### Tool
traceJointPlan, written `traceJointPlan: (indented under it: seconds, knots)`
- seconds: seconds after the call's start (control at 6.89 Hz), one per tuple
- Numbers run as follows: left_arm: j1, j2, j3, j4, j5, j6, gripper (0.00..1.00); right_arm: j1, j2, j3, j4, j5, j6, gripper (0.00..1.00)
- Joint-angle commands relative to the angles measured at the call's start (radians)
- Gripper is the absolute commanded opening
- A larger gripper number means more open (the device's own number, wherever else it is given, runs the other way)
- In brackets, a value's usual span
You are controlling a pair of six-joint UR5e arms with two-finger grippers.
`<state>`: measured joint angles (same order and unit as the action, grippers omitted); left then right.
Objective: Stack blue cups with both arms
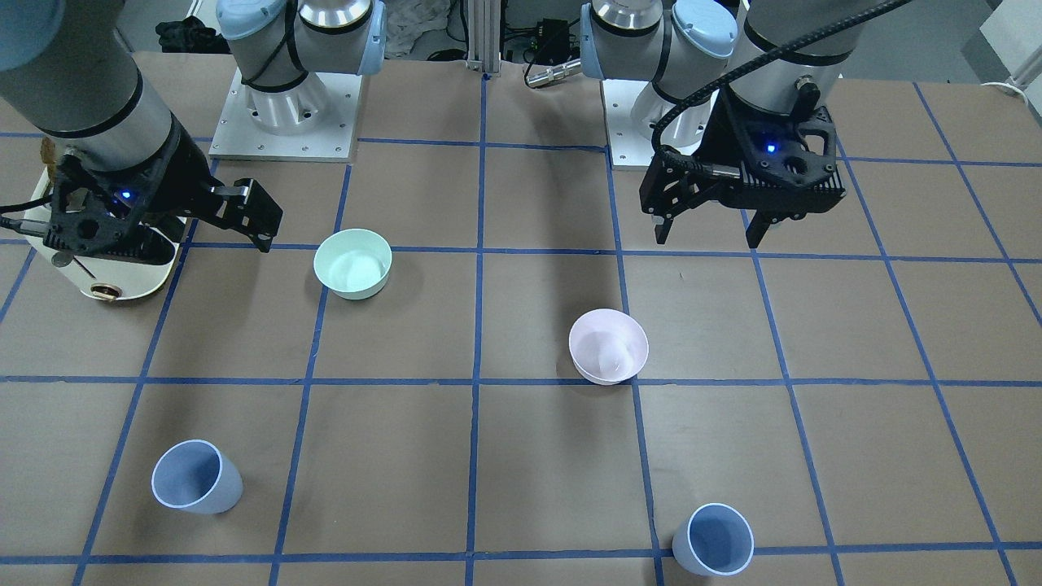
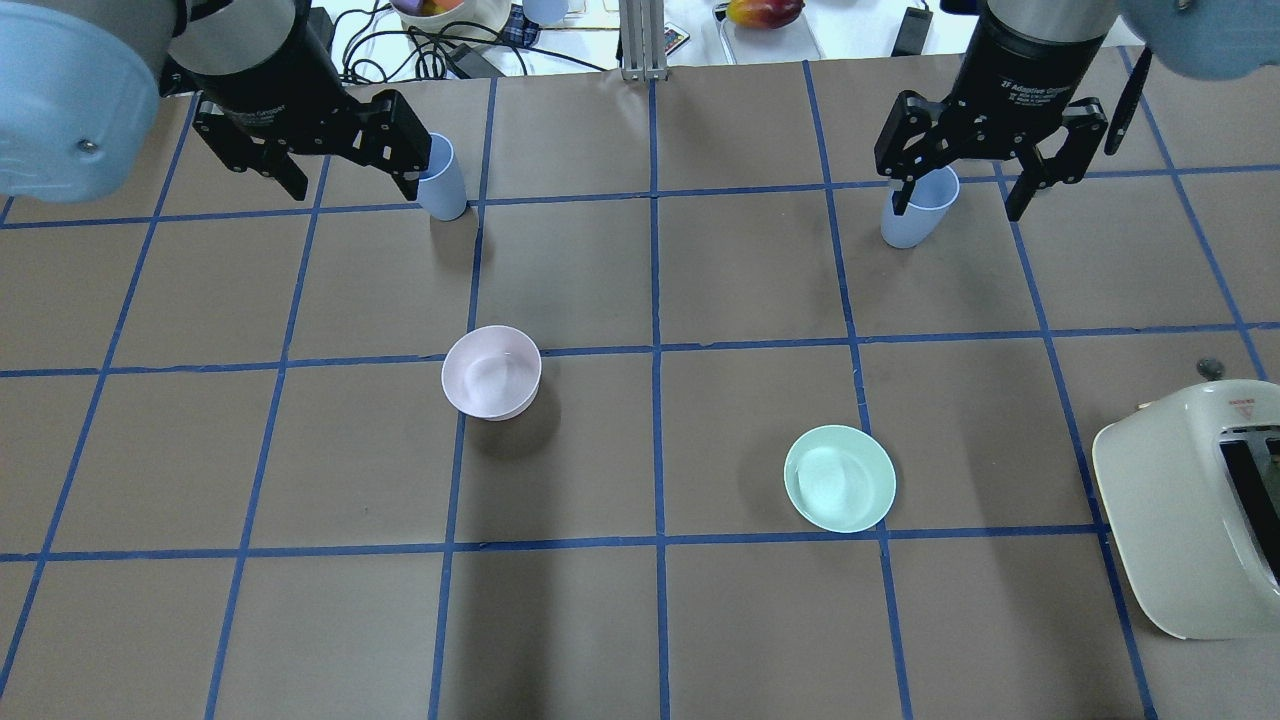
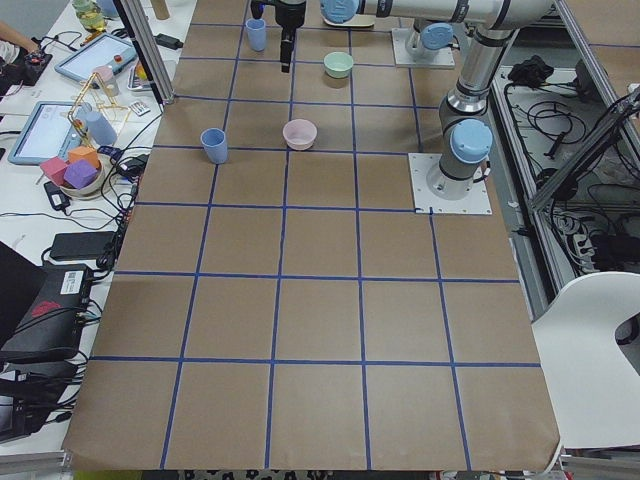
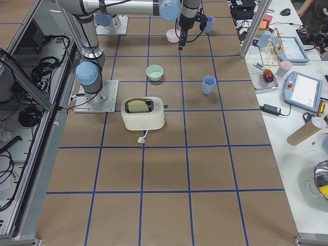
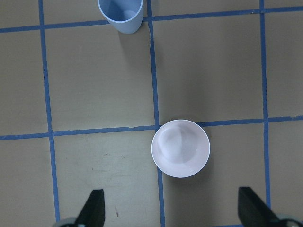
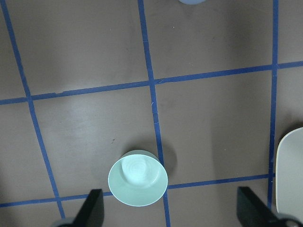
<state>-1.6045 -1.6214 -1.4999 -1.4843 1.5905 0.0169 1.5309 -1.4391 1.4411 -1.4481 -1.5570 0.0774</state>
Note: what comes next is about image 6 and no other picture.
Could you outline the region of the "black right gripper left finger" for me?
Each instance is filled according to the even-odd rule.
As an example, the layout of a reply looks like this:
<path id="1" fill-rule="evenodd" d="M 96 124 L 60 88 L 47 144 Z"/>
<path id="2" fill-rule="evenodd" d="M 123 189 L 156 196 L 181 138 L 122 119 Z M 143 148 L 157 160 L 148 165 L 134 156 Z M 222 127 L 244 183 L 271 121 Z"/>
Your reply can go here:
<path id="1" fill-rule="evenodd" d="M 74 227 L 101 227 L 105 218 L 102 189 L 93 189 L 73 221 Z"/>

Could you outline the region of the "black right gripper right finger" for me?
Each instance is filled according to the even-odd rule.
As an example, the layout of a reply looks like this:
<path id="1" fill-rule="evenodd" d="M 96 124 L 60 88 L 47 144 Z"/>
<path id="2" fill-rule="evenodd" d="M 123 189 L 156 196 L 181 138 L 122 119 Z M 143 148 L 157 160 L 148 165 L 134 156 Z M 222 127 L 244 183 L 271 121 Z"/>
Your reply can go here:
<path id="1" fill-rule="evenodd" d="M 242 227 L 286 227 L 249 187 L 237 189 L 237 218 Z"/>

